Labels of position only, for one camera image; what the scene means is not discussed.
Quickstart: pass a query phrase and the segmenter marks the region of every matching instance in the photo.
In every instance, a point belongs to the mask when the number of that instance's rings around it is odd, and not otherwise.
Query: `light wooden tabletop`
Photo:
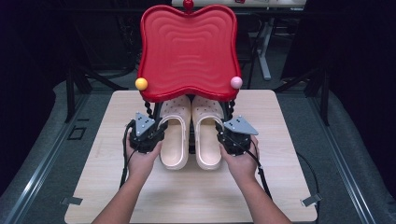
[[[306,0],[246,0],[244,4],[234,0],[194,0],[195,7],[220,4],[227,7],[304,7]],[[172,0],[172,6],[183,7],[183,0]]]
[[[274,202],[293,222],[314,221],[315,207],[301,204],[310,193],[276,95],[272,91],[240,91],[235,102],[233,114],[242,115],[259,132],[261,163]],[[69,205],[64,218],[67,223],[91,223],[117,192],[123,167],[121,138],[136,111],[146,111],[138,91],[114,92],[73,195],[82,202]],[[178,171],[166,170],[159,159],[155,161],[131,222],[251,220],[226,162],[216,171],[204,171],[190,155],[187,165]]]

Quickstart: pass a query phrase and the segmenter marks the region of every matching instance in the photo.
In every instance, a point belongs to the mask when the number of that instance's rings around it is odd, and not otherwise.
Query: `pair of slippers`
[[[217,101],[196,95],[192,102],[186,95],[163,102],[160,125],[168,121],[161,161],[170,170],[183,168],[189,157],[191,118],[195,135],[195,154],[204,170],[219,168],[221,155],[215,122],[222,124],[223,110]]]

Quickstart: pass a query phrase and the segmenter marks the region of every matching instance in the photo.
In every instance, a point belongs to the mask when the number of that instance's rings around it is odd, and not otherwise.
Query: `pink ball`
[[[240,78],[240,77],[231,78],[231,86],[234,89],[240,89],[242,87],[242,83],[243,83],[243,81],[242,81],[242,78]]]

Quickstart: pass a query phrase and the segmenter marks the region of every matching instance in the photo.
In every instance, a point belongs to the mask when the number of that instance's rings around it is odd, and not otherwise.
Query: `yellow ball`
[[[138,78],[134,84],[140,91],[143,91],[148,87],[148,81],[143,77]]]

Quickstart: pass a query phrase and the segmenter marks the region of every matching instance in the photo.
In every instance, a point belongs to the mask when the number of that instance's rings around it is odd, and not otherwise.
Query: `table leg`
[[[268,68],[267,60],[265,59],[265,53],[268,49],[268,43],[270,42],[271,33],[274,27],[274,19],[270,19],[265,23],[264,30],[262,32],[262,47],[258,49],[260,66],[262,67],[262,75],[264,80],[271,80],[270,70]]]

